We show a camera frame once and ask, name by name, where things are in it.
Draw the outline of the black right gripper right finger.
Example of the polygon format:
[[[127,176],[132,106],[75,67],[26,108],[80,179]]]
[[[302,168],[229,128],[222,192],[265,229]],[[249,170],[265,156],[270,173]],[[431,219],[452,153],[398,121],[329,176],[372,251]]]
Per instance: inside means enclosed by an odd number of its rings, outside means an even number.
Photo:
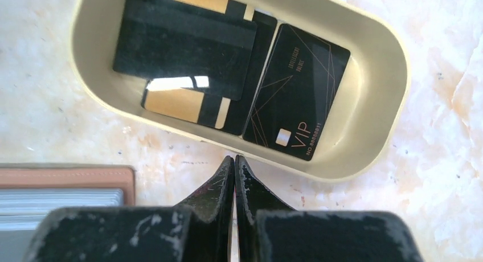
[[[235,158],[241,261],[422,261],[410,229],[384,211],[299,211]]]

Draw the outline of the beige oval plastic tray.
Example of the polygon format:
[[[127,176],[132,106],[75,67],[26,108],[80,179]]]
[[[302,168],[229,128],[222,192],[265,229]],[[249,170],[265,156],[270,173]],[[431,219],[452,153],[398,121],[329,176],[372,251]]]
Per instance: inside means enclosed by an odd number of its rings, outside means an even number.
[[[351,52],[312,160],[141,107],[141,79],[112,70],[125,0],[77,0],[71,59],[87,94],[112,112],[321,182],[341,182],[369,169],[387,151],[411,84],[410,59],[394,29],[340,0],[236,0],[259,8]]]

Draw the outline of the black VIP card with lines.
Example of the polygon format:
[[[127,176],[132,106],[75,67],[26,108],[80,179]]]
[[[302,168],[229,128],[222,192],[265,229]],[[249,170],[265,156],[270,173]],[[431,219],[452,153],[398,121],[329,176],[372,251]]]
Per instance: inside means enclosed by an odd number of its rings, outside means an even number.
[[[283,23],[242,138],[310,161],[351,52]]]

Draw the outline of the black magnetic stripe card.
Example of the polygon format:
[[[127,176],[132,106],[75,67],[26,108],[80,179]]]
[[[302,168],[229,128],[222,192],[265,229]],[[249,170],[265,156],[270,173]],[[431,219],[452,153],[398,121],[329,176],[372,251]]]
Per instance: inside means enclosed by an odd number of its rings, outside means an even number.
[[[126,0],[113,69],[143,79],[201,78],[191,89],[239,100],[257,25],[174,0]]]

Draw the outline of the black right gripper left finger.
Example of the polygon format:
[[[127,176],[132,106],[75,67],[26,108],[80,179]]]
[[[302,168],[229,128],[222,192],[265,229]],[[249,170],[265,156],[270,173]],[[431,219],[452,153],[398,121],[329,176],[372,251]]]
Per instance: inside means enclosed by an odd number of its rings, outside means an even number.
[[[23,261],[229,261],[234,160],[174,206],[63,207],[34,233]]]

